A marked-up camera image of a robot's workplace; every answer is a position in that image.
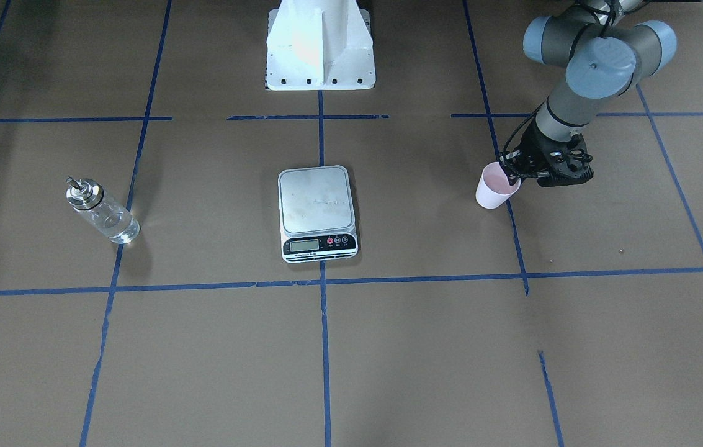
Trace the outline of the pink paper cup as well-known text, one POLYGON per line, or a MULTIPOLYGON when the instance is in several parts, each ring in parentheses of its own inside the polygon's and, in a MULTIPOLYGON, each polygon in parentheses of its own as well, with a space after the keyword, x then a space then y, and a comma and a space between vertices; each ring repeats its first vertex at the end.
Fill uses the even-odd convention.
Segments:
POLYGON ((502 166, 494 161, 487 164, 481 171, 475 200, 484 209, 496 209, 514 195, 520 187, 521 180, 517 178, 514 184, 511 184, 502 166))

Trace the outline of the clear glass sauce bottle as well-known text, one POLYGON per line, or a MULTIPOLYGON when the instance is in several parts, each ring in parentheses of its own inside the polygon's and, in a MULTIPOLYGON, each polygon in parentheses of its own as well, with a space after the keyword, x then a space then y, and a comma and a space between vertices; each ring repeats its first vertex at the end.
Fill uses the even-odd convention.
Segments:
POLYGON ((138 236, 140 223, 99 182, 68 176, 66 184, 71 208, 110 241, 122 245, 138 236))

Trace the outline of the grey digital kitchen scale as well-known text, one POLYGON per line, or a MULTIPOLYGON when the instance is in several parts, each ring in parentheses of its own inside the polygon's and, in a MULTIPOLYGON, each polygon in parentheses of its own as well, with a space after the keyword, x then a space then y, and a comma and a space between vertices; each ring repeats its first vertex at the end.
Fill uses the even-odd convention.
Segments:
POLYGON ((345 167, 287 169, 277 181, 280 248, 286 263, 357 255, 354 201, 345 167))

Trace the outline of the white pillar with base plate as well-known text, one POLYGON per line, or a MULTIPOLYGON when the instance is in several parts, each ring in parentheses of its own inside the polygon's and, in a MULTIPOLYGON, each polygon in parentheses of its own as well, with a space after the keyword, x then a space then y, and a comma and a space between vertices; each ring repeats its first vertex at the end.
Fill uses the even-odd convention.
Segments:
POLYGON ((268 13, 270 91, 357 91, 377 82, 370 11, 356 1, 282 1, 268 13))

